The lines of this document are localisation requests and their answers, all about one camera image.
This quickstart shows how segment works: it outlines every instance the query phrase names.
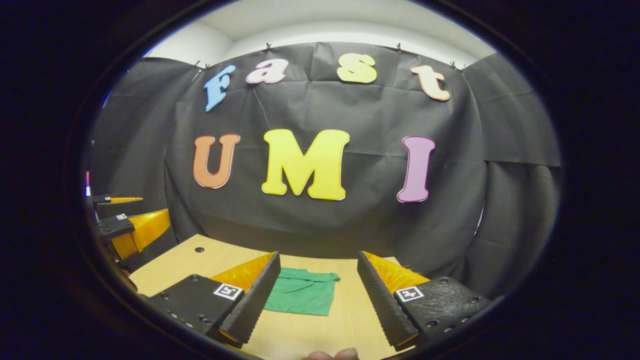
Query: yellow letter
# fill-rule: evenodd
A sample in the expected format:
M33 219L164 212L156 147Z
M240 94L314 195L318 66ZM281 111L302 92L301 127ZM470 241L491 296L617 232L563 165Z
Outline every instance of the yellow letter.
M378 77L378 73L371 66L376 60L369 55L344 54L338 59L338 77L343 81L354 83L370 83Z
M438 80L444 80L444 75L433 71L433 68L429 65L412 67L411 72L418 74L420 86L422 86L422 91L424 91L425 94L436 100L449 100L451 94L447 90L442 90L440 84L438 84Z
M349 142L349 134L341 130L323 130L316 136L305 155L286 129L267 131L264 141L269 143L269 165L267 181L262 191L273 195L284 195L287 185L282 183L284 170L294 194L300 195L311 173L314 183L309 186L309 196L314 199L342 200L346 192L340 185L342 150Z

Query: yellow 3d-printed part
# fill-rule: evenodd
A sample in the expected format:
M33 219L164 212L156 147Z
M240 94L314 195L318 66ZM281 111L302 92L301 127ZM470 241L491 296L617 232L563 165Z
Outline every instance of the yellow 3d-printed part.
M218 331L220 331L220 334L222 334L222 335L224 335L224 336L228 337L229 339L231 339L231 340L233 340L233 341L235 341L235 342L238 342L236 339L234 339L234 338L233 338L233 336L231 336L231 335L227 334L226 332L222 331L221 329L218 329Z
M409 288L429 281L426 277L416 274L407 268L403 268L398 264L384 260L383 258L370 254L366 251L363 251L363 253L367 256L371 265L376 269L376 272L391 294L395 293L397 290Z
M142 200L141 197L112 197L111 202L131 202Z
M238 288L244 289L244 292L247 292L249 288L251 288L251 285L253 285L255 279L267 265L273 254L275 254L275 252L270 252L269 254L259 258L247 261L244 264L240 264L227 271L221 272L218 275L212 276L210 279L224 284L237 286Z
M117 236L111 240L113 248L123 260L142 251L147 245L159 238L171 224L169 209L136 215L128 219L135 228L134 232Z

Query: white ceiling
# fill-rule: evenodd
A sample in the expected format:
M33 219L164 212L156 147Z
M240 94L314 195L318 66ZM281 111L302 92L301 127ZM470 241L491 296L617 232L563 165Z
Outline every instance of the white ceiling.
M374 22L410 30L455 45L477 58L495 52L454 22L407 0L241 0L198 22L238 41L262 31L328 20Z

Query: green cloth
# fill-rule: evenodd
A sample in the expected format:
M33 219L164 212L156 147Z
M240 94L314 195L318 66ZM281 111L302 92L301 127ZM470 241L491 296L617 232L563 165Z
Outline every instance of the green cloth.
M281 313L328 316L338 274L320 274L305 269L280 269L265 310Z

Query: pink letter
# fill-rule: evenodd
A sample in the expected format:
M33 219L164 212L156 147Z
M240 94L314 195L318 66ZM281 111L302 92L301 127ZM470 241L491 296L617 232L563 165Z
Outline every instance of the pink letter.
M427 169L429 155L436 143L422 136L407 136L402 144L408 151L404 188L398 193L399 202L420 202L429 197L427 190Z
M284 70L288 65L289 62L285 59L263 61L255 66L256 70L246 76L246 82L250 84L257 84L263 81L267 84L277 83L284 79Z

